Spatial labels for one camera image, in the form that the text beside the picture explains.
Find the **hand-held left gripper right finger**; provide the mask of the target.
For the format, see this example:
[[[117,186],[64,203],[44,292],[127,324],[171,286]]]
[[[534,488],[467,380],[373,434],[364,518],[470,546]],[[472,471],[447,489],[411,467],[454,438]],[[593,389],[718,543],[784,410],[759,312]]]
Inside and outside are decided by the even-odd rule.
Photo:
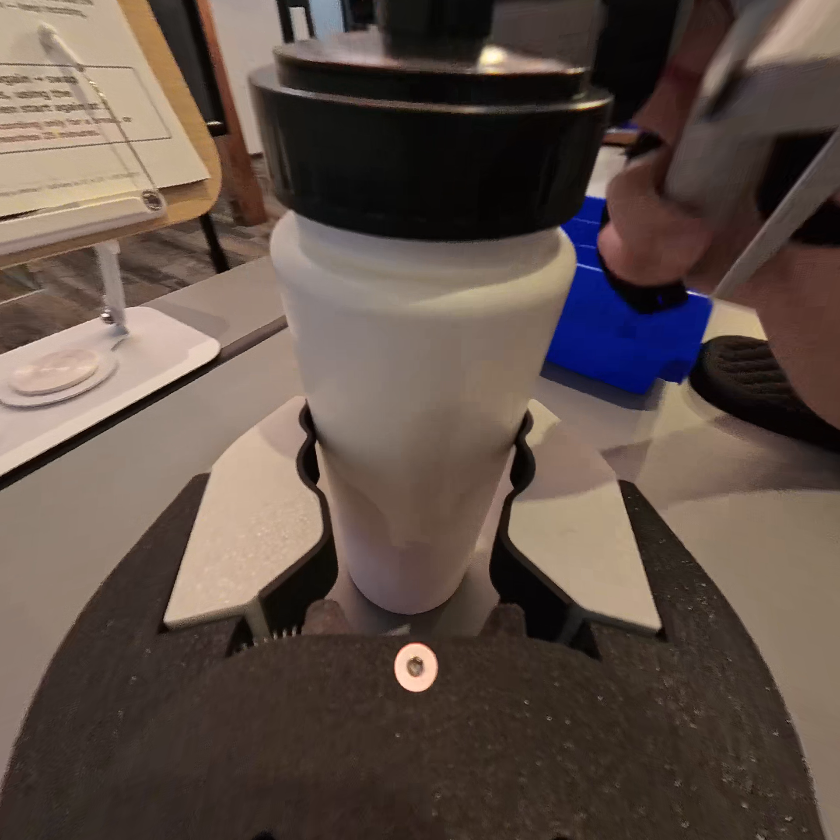
[[[523,614],[526,637],[585,645],[593,626],[653,638],[662,630],[614,470],[530,401],[514,439],[490,552],[490,582]]]

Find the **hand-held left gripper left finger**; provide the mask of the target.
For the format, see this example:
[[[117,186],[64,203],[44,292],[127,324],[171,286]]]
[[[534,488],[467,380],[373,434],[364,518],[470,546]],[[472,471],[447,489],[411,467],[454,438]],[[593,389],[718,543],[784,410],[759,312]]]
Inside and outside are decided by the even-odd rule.
[[[308,403],[294,396],[220,456],[164,612],[166,630],[234,619],[255,643],[302,630],[339,574],[316,443]]]

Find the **blue plastic bin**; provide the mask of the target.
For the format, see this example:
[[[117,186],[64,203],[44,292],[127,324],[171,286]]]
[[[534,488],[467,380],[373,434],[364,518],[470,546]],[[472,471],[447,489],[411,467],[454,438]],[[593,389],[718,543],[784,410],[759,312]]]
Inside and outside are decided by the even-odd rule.
[[[588,195],[563,225],[577,266],[546,361],[625,392],[689,375],[711,318],[711,300],[681,285],[619,291],[596,250],[606,200]]]

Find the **white plastic bottle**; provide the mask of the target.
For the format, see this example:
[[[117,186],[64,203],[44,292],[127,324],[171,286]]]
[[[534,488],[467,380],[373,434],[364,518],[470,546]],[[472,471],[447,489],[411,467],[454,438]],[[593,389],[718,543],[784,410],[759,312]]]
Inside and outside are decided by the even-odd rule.
[[[561,227],[466,243],[286,212],[270,239],[340,561],[403,615],[459,588],[576,270]]]

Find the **black bottle lid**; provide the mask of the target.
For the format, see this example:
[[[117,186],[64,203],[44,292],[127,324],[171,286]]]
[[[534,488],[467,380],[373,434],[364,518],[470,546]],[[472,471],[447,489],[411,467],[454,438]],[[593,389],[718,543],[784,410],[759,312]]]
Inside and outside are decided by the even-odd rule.
[[[377,27],[276,47],[248,79],[269,176],[300,217],[474,242],[567,223],[613,96],[586,66],[490,42],[493,2],[379,2]]]

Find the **person's right forearm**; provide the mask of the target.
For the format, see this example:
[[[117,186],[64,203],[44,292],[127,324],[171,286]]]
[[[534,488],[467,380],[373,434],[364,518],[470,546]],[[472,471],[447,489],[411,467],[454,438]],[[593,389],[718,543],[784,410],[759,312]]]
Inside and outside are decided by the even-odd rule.
[[[839,427],[839,247],[791,243],[726,296],[755,310],[794,392]]]

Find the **person's right hand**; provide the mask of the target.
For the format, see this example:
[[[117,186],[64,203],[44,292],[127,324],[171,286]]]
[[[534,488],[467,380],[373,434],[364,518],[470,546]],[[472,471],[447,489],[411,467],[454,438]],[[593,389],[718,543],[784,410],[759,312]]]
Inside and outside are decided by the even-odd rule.
[[[712,292],[762,222],[753,198],[726,227],[713,228],[667,199],[662,186],[707,66],[747,2],[695,2],[684,34],[636,122],[660,142],[627,163],[606,190],[609,221],[598,238],[605,266],[636,287],[682,280]]]

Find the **instruction board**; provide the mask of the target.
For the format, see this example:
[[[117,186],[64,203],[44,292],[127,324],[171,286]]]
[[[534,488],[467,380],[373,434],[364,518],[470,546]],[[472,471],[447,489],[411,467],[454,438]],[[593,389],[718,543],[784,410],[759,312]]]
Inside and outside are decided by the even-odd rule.
[[[2,2],[2,267],[190,221],[215,141],[149,2]]]

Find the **wooden post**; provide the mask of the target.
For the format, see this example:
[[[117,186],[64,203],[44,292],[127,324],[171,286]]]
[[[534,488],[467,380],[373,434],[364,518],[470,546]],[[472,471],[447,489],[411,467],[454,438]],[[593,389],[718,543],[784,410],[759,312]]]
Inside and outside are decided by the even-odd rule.
[[[214,135],[223,188],[235,222],[247,227],[260,225],[267,221],[263,192],[246,148],[211,4],[208,1],[196,1],[195,4],[223,117],[224,131]]]

